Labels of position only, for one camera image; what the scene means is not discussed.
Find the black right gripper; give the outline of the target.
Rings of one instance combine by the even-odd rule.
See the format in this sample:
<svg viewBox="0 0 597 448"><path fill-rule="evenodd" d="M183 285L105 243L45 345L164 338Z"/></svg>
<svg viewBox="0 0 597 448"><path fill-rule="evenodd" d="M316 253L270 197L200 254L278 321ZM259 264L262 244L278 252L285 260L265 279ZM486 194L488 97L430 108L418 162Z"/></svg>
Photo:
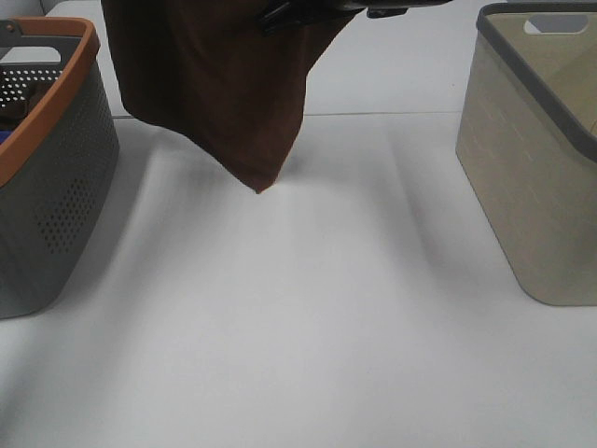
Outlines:
<svg viewBox="0 0 597 448"><path fill-rule="evenodd" d="M286 28L352 18L365 11L370 19L406 14L410 9L437 7L451 0L287 0L270 1L257 15L264 34Z"/></svg>

